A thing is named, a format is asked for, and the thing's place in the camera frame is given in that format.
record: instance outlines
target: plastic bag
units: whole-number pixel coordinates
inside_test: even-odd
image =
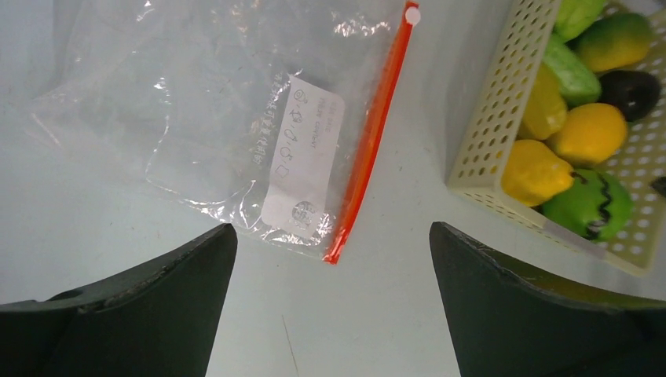
[[[112,180],[148,182],[241,232],[337,262],[415,4],[73,2],[76,16],[54,21],[66,31],[60,70],[28,105],[45,142]]]

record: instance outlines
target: yellow pepper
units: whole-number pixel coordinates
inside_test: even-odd
[[[567,107],[559,86],[555,73],[547,65],[541,64],[525,107],[518,137],[546,140],[564,126]]]
[[[527,207],[536,207],[571,188],[572,172],[572,166],[544,143],[518,140],[502,176],[502,189]]]

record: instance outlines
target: white label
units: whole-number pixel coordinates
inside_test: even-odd
[[[280,125],[262,207],[262,220],[310,238],[324,214],[328,180],[345,114],[342,98],[289,76],[291,88]]]

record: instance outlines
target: basket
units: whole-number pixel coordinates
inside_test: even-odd
[[[666,170],[666,99],[631,128],[623,149],[598,167],[618,177],[635,203],[632,219],[613,240],[589,242],[510,198],[501,188],[559,5],[560,0],[514,0],[448,187],[546,239],[641,276],[653,264],[666,210],[666,201],[650,188],[650,182]],[[606,12],[614,13],[619,7],[610,5]],[[630,69],[648,71],[666,87],[666,13],[656,13],[651,20],[658,38],[650,55]]]

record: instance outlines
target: black object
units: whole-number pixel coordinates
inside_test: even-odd
[[[443,223],[430,247],[463,377],[666,375],[666,302],[575,283]]]
[[[628,122],[645,118],[661,96],[659,79],[642,71],[611,71],[599,78],[599,102],[619,108]]]
[[[220,225],[47,302],[0,306],[0,375],[204,376],[235,258]]]
[[[651,184],[650,187],[654,189],[659,195],[662,197],[666,198],[666,177],[659,177],[655,179]]]

